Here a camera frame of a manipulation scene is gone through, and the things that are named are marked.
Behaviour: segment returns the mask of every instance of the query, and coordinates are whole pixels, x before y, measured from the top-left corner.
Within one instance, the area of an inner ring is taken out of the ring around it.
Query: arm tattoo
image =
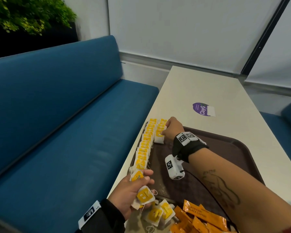
[[[216,175],[215,169],[203,172],[203,180],[224,207],[235,209],[235,205],[241,203],[238,195],[228,188],[226,182],[221,177]]]

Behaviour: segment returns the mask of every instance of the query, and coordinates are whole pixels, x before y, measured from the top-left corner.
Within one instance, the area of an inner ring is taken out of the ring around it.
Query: leaves
[[[0,27],[7,32],[23,29],[42,35],[50,22],[70,27],[76,17],[63,0],[0,0]]]

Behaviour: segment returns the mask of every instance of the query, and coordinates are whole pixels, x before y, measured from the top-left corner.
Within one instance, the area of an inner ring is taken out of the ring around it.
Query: human hand
[[[154,184],[154,180],[149,176],[153,174],[150,169],[142,170],[144,178],[135,181],[129,181],[130,174],[124,177],[116,188],[112,191],[108,200],[123,214],[125,221],[127,221],[132,213],[132,203],[137,196],[138,190],[144,185]]]
[[[180,123],[175,117],[171,117],[166,123],[167,129],[161,131],[161,134],[170,140],[174,138],[181,132],[184,132],[182,123]]]

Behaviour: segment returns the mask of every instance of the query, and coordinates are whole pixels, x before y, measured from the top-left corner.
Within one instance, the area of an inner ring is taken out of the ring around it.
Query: black planter
[[[57,23],[51,25],[52,28],[43,32],[42,36],[30,35],[22,30],[7,33],[0,28],[0,57],[78,41],[75,23],[70,23],[72,28]]]

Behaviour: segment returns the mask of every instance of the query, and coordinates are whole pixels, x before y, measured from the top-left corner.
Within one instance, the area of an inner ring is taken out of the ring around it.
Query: black sleeve
[[[125,219],[121,212],[107,199],[100,203],[101,208],[75,233],[124,233]]]

